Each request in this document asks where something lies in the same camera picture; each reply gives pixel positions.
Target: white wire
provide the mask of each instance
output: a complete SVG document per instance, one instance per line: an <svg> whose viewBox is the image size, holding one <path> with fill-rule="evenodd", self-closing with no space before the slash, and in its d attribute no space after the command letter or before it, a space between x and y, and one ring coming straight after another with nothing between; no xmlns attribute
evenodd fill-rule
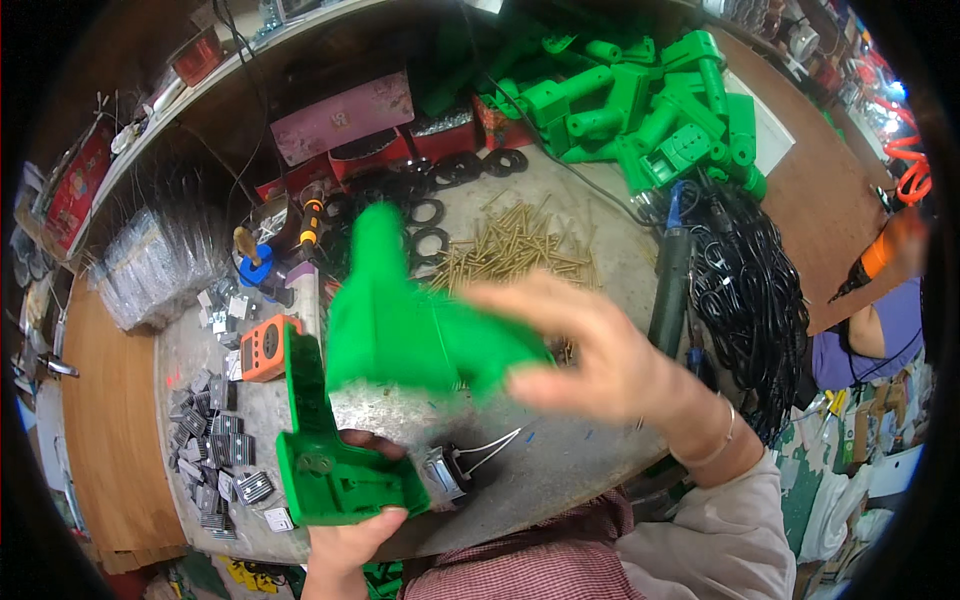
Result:
<svg viewBox="0 0 960 600"><path fill-rule="evenodd" d="M507 438L509 438L509 437L511 437L511 436L515 436L516 434L518 434L518 433L520 432L520 429L523 429L523 427L518 427L517 429L514 429L513 431L511 431L511 432L508 433L507 435L505 435L505 436L503 436L502 438L500 438L499 440L493 440L492 442L490 442L490 443L487 444L487 445L481 445L479 448L471 448L470 450L458 450L458 451L459 451L461 454L467 454L468 452L479 452L480 450L486 450L487 448L492 448L492 447L494 447L495 445L503 442L503 441L506 440Z"/></svg>
<svg viewBox="0 0 960 600"><path fill-rule="evenodd" d="M503 448L507 447L507 444L509 444L510 442L512 442L512 441L514 440L514 438L516 437L516 434L520 433L520 429L516 429L516 430L514 430L512 433L507 434L507 435L505 436L506 441L505 441L503 444L501 444L496 450L494 450L493 452L491 452L491 453L488 454L487 456L483 457L483 460L481 460L479 463L477 463L477 464L474 465L473 467L470 467L470 468L467 470L467 472L464 473L464 477L469 477L470 474L473 473L473 472L477 469L477 467L480 467L481 465L483 465L484 463L486 463L487 461L489 461L491 458L493 458L493 456L494 456L497 452L499 452L499 451L502 450Z"/></svg>

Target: workbench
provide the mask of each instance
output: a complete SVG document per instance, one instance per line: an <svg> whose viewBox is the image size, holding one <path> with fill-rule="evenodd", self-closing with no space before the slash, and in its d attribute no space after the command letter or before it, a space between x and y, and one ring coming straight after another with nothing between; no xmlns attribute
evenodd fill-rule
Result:
<svg viewBox="0 0 960 600"><path fill-rule="evenodd" d="M554 232L573 219L574 231L586 241L587 232L597 226L592 248L603 291L645 331L657 278L638 244L654 248L653 242L619 209L593 196L539 150L527 147L523 152L530 159L524 173L505 179L484 175L437 193L446 206L446 216L438 227L448 231L450 239L470 238L474 219L482 219L480 206L499 192L506 190L492 206L494 209L513 205L519 199L536 205L549 193L543 210L559 217L554 219ZM582 168L600 185L626 198L623 179L610 165ZM302 309L308 304L319 306L319 296L303 291L288 313L298 312L304 318L304 328L316 332L318 315L308 317ZM200 329L197 309L199 305L188 309L155 339L156 419L163 456L168 453L170 390L188 386L200 368L219 372L227 353L209 329ZM263 305L256 322L275 312L275 304ZM240 323L245 328L252 326ZM382 560L435 554L523 529L604 492L665 455L663 440L649 427L637 430L633 423L611 427L582 419L547 417L503 396L474 404L463 392L458 401L434 403L429 397L395 387L372 387L331 394L330 399L338 426L388 437L410 448L412 456L430 445L446 442L476 447L523 427L511 444L475 471L477 486L464 508L408 520L381 548L377 558ZM291 429L285 380L238 382L237 408L236 414L244 419L245 433L256 437L255 467L242 470L265 470L277 490L250 507L231 503L229 512L237 540L214 540L186 505L190 500L180 475L168 469L183 533L189 543L206 552L264 562L303 563L309 553L306 530L273 533L262 515L265 509L286 505L275 448L276 435Z"/></svg>

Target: sleeve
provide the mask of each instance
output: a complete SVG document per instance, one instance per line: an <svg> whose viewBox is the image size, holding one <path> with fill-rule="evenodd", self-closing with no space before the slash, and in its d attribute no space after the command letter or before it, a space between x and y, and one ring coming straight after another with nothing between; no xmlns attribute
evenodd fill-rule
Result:
<svg viewBox="0 0 960 600"><path fill-rule="evenodd" d="M797 577L769 454L722 486L688 493L672 523L638 523L616 548L634 587L664 597L789 598Z"/></svg>

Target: right hand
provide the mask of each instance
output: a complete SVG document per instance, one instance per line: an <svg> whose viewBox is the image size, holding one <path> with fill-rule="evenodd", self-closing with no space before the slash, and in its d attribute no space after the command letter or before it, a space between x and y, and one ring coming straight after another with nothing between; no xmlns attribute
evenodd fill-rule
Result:
<svg viewBox="0 0 960 600"><path fill-rule="evenodd" d="M517 367L507 393L535 408L610 423L665 416L683 369L654 348L612 301L543 271L509 285L475 283L460 291L477 308L544 335L577 343L578 368Z"/></svg>

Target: orange multimeter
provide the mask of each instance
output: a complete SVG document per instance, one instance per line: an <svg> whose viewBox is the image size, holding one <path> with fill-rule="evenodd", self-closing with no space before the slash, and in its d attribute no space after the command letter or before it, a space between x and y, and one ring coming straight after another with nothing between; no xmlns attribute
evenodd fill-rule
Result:
<svg viewBox="0 0 960 600"><path fill-rule="evenodd" d="M303 332L300 319L276 315L240 339L240 369L244 381L270 381L283 372L283 326Z"/></svg>

